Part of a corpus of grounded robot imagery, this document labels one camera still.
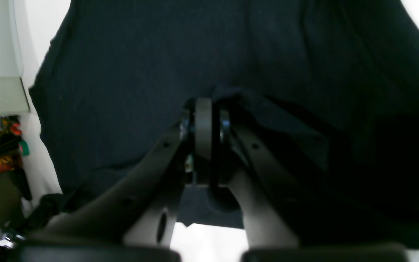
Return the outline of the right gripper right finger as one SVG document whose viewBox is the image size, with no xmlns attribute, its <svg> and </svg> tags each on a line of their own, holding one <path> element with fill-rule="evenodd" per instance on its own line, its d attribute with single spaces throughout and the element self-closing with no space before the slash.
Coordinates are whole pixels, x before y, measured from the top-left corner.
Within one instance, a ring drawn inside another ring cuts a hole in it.
<svg viewBox="0 0 419 262">
<path fill-rule="evenodd" d="M 281 153 L 298 152 L 290 142 L 275 142 L 286 136 L 225 108 L 213 114 L 213 186 L 228 188 L 238 202 L 249 247 L 339 245 L 324 205 L 280 161 Z"/>
</svg>

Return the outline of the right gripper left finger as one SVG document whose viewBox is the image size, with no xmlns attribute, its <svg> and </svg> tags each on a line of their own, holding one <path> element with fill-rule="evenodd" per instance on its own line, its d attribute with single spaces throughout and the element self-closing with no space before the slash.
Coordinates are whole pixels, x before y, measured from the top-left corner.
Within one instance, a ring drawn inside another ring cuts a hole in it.
<svg viewBox="0 0 419 262">
<path fill-rule="evenodd" d="M 45 230 L 53 240 L 169 247 L 186 185 L 209 186 L 213 106 L 198 98 L 133 170 L 103 195 Z"/>
</svg>

